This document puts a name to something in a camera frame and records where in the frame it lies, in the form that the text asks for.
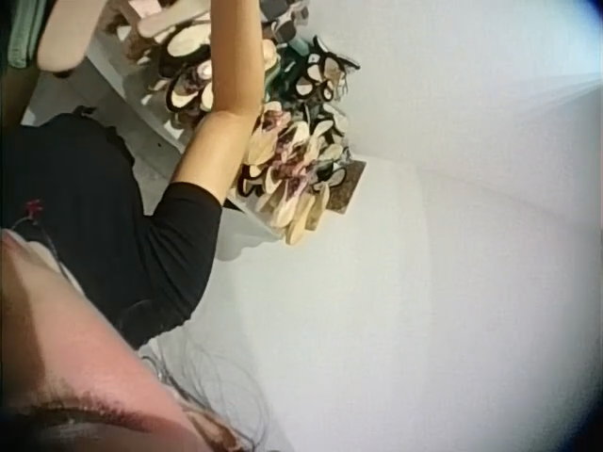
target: skin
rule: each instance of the skin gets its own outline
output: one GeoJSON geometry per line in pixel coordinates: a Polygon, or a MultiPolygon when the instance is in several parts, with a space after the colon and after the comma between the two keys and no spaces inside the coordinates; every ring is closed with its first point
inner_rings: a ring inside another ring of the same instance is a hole
{"type": "Polygon", "coordinates": [[[222,203],[247,150],[264,96],[259,2],[212,0],[211,20],[214,107],[199,125],[172,179],[200,186],[222,203]]]}
{"type": "MultiPolygon", "coordinates": [[[[215,104],[172,176],[223,202],[236,177],[263,97],[257,0],[212,0],[215,104]]],[[[144,431],[92,426],[75,450],[211,451],[174,398],[85,298],[47,250],[2,232],[3,406],[16,412],[83,398],[135,413],[144,431]]]]}
{"type": "MultiPolygon", "coordinates": [[[[202,444],[199,450],[211,450],[174,398],[92,303],[44,260],[44,254],[6,230],[2,232],[2,359],[3,405],[12,411],[26,412],[57,399],[68,406],[73,400],[69,408],[87,408],[76,399],[93,396],[121,412],[136,413],[144,429],[158,440],[202,444]]],[[[106,432],[108,441],[134,433],[110,428],[106,432]]],[[[146,444],[147,437],[138,433],[132,441],[146,444]]]]}

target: shelf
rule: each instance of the shelf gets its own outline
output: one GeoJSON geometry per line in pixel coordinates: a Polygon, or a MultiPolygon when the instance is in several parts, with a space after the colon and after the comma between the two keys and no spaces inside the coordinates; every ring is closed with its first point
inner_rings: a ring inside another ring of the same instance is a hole
{"type": "MultiPolygon", "coordinates": [[[[164,106],[163,93],[151,94],[146,88],[150,82],[150,68],[131,63],[122,51],[122,43],[117,37],[96,33],[90,43],[88,59],[108,84],[130,105],[130,107],[158,135],[170,143],[178,153],[183,153],[190,139],[190,133],[171,125],[171,113],[164,106]]],[[[234,193],[228,200],[240,209],[257,227],[271,236],[281,237],[268,224],[268,216],[253,210],[254,199],[241,200],[234,193]]]]}

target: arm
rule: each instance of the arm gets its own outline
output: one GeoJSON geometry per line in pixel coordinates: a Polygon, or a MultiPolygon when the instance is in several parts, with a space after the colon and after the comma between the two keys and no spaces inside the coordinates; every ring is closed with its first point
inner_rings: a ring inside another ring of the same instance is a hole
{"type": "Polygon", "coordinates": [[[240,167],[264,95],[259,0],[212,0],[214,107],[172,176],[222,203],[240,167]]]}

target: flip-flop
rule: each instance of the flip-flop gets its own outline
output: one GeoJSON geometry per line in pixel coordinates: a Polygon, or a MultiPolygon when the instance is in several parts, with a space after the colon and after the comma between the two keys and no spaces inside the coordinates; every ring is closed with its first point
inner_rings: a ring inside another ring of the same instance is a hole
{"type": "Polygon", "coordinates": [[[308,217],[316,200],[317,197],[309,193],[301,195],[295,214],[293,215],[293,220],[286,229],[285,242],[287,245],[296,245],[304,236],[305,225],[308,222],[308,217]]]}
{"type": "Polygon", "coordinates": [[[144,38],[152,38],[171,26],[205,15],[210,6],[210,0],[178,0],[157,14],[141,19],[138,24],[139,33],[144,38]]]}
{"type": "Polygon", "coordinates": [[[315,231],[320,223],[322,214],[327,210],[327,204],[331,198],[331,189],[327,184],[323,185],[317,194],[317,200],[312,206],[305,227],[308,231],[315,231]]]}
{"type": "Polygon", "coordinates": [[[173,113],[191,108],[201,101],[200,94],[203,87],[196,79],[195,68],[181,71],[171,80],[166,90],[166,107],[173,113]]]}
{"type": "Polygon", "coordinates": [[[194,24],[177,28],[159,51],[159,75],[173,78],[185,66],[200,64],[211,58],[211,25],[194,24]]]}

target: hair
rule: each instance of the hair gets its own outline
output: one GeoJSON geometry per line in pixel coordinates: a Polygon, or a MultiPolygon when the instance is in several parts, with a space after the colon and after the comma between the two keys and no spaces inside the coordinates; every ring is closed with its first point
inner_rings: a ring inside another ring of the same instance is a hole
{"type": "Polygon", "coordinates": [[[153,339],[140,357],[188,409],[208,412],[227,425],[243,450],[266,450],[269,409],[259,385],[243,367],[196,343],[188,327],[153,339]]]}

